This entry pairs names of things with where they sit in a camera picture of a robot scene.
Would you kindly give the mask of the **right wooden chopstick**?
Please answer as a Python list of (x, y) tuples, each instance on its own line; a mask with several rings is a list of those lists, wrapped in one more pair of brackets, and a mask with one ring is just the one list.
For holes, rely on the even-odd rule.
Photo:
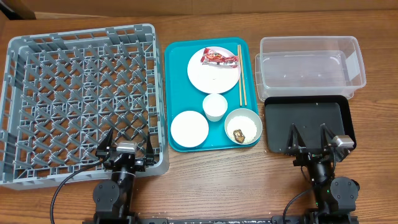
[(243, 54), (242, 54), (242, 49), (241, 49), (241, 81), (242, 81), (242, 99), (243, 99), (243, 105), (247, 105), (247, 99), (246, 99), (246, 87), (245, 87), (245, 79), (244, 79), (244, 64), (243, 64)]

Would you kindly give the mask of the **small white plate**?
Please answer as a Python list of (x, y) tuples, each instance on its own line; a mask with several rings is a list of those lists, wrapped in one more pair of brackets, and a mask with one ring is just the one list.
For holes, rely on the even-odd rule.
[(184, 111), (176, 115), (170, 127), (173, 140), (182, 147), (197, 147), (209, 133), (206, 118), (196, 111)]

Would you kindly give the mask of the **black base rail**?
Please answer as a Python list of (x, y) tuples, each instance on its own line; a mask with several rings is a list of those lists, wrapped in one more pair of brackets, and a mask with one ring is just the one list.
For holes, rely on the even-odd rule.
[(122, 224), (305, 224), (305, 223), (352, 223), (359, 224), (357, 217), (347, 216), (326, 219), (320, 217), (319, 220), (313, 221), (306, 216), (273, 216), (271, 218), (240, 218), (240, 219), (185, 219), (185, 220), (170, 220), (167, 218), (125, 218), (125, 219), (104, 219), (99, 221), (83, 221), (82, 224), (95, 224), (95, 223), (122, 223)]

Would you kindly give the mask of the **large white plate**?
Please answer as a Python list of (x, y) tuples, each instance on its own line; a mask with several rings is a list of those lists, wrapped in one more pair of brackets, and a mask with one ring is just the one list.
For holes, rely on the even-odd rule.
[(208, 94), (221, 94), (234, 88), (240, 78), (240, 66), (202, 64), (204, 51), (205, 48), (202, 48), (194, 53), (187, 65), (187, 75), (191, 84)]

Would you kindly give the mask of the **white rice pile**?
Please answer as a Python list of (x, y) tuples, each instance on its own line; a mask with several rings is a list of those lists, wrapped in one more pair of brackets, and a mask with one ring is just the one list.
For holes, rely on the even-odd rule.
[(243, 144), (250, 144), (256, 139), (257, 126), (254, 121), (247, 116), (235, 116), (227, 124), (226, 130), (228, 137), (234, 142), (236, 141), (233, 136), (233, 131), (237, 129), (240, 129), (245, 135), (245, 140)]

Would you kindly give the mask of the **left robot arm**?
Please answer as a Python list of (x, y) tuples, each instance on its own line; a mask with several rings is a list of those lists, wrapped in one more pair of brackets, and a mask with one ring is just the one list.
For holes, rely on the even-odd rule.
[(96, 204), (94, 224), (139, 223), (137, 215), (130, 211), (136, 172), (144, 172), (155, 164), (155, 155), (150, 141), (142, 157), (137, 156), (137, 143), (132, 141), (113, 143), (114, 129), (110, 129), (96, 149), (105, 169), (111, 171), (111, 178), (100, 182), (93, 191)]

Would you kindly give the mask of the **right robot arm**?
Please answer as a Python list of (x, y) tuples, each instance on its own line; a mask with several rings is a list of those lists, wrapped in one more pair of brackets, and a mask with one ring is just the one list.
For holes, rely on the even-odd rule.
[(288, 223), (287, 210), (309, 192), (315, 196), (316, 208), (308, 209), (299, 223), (357, 223), (351, 216), (356, 210), (360, 186), (357, 181), (335, 175), (336, 164), (354, 149), (348, 135), (336, 135), (325, 124), (320, 125), (321, 148), (311, 152), (305, 145), (296, 125), (291, 124), (287, 150), (295, 156), (294, 166), (307, 168), (311, 188), (296, 195), (285, 206), (282, 222)]

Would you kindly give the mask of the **grey bowl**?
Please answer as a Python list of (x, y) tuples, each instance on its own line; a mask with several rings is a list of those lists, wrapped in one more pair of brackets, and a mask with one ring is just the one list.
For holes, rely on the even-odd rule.
[[(248, 118), (250, 118), (251, 120), (253, 120), (254, 123), (256, 124), (256, 126), (257, 126), (256, 139), (255, 139), (252, 143), (250, 143), (250, 144), (239, 144), (239, 143), (236, 143), (236, 142), (232, 141), (232, 140), (228, 137), (227, 130), (226, 130), (226, 129), (227, 129), (227, 124), (228, 124), (229, 121), (230, 121), (233, 117), (235, 117), (235, 116), (247, 116)], [(233, 110), (232, 112), (230, 112), (230, 113), (227, 115), (227, 117), (226, 117), (226, 119), (225, 119), (225, 121), (224, 121), (224, 130), (225, 130), (225, 133), (226, 133), (228, 139), (231, 140), (233, 143), (238, 144), (238, 145), (242, 145), (242, 146), (248, 146), (248, 145), (253, 145), (253, 144), (257, 143), (258, 140), (259, 140), (260, 137), (261, 137), (262, 128), (263, 128), (263, 126), (262, 126), (262, 121), (261, 121), (259, 115), (258, 115), (256, 112), (254, 112), (254, 111), (252, 111), (252, 110), (249, 110), (249, 109), (246, 109), (246, 108), (238, 108), (238, 109)]]

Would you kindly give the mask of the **white paper cup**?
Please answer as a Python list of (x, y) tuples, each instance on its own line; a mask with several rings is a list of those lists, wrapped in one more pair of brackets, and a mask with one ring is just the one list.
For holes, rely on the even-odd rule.
[(226, 113), (228, 102), (223, 95), (212, 93), (204, 98), (202, 106), (207, 119), (212, 122), (217, 122)]

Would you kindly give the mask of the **grey plastic dish rack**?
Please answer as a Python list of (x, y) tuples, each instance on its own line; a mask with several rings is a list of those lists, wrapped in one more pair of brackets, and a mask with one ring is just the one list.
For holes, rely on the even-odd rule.
[(1, 91), (1, 185), (14, 190), (107, 179), (95, 151), (115, 142), (150, 142), (169, 169), (160, 46), (151, 24), (12, 38)]

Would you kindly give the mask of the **red snack wrapper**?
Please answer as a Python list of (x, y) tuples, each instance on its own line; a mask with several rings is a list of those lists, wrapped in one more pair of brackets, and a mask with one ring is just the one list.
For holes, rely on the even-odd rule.
[(204, 49), (200, 62), (203, 65), (219, 65), (233, 68), (239, 65), (239, 59), (237, 56), (225, 57), (219, 52), (209, 48)]

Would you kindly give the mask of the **teal serving tray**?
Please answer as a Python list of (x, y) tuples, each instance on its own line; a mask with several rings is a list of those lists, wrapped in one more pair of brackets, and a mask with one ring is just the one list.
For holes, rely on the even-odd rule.
[[(197, 111), (205, 114), (202, 102), (206, 93), (198, 90), (188, 78), (188, 63), (195, 53), (203, 54), (204, 48), (215, 48), (223, 55), (235, 55), (238, 46), (241, 46), (243, 53), (244, 80), (246, 87), (247, 109), (258, 113), (256, 88), (252, 75), (251, 59), (247, 43), (239, 37), (225, 37), (220, 39), (203, 39), (174, 42), (170, 44), (164, 53), (165, 59), (165, 96), (167, 107), (167, 124), (171, 128), (172, 120), (184, 111)], [(209, 134), (204, 143), (197, 147), (184, 147), (178, 144), (172, 137), (171, 130), (168, 130), (169, 144), (178, 152), (197, 152), (221, 149), (243, 148), (229, 137), (224, 130), (224, 121), (211, 122)]]

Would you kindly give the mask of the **black tray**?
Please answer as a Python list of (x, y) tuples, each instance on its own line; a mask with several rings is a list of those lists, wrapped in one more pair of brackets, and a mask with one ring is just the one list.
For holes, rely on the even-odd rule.
[(271, 152), (290, 154), (293, 147), (291, 126), (301, 137), (299, 146), (315, 153), (322, 149), (321, 125), (333, 136), (356, 138), (348, 100), (341, 95), (280, 96), (264, 102), (267, 146)]

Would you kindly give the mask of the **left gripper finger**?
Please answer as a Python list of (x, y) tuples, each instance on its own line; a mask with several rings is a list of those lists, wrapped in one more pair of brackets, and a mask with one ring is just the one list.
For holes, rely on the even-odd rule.
[(109, 147), (112, 146), (113, 144), (113, 132), (114, 132), (114, 128), (111, 128), (105, 138), (99, 143), (98, 147), (97, 147), (97, 151), (107, 151)]
[(145, 156), (147, 159), (153, 159), (154, 158), (154, 150), (150, 141), (150, 132), (147, 133), (147, 141), (146, 141), (146, 151), (145, 151)]

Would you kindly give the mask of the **clear plastic bin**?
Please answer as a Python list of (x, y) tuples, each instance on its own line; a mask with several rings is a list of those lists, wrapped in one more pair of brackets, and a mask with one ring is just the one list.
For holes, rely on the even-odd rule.
[(353, 36), (264, 37), (255, 57), (257, 94), (353, 97), (365, 87), (366, 72)]

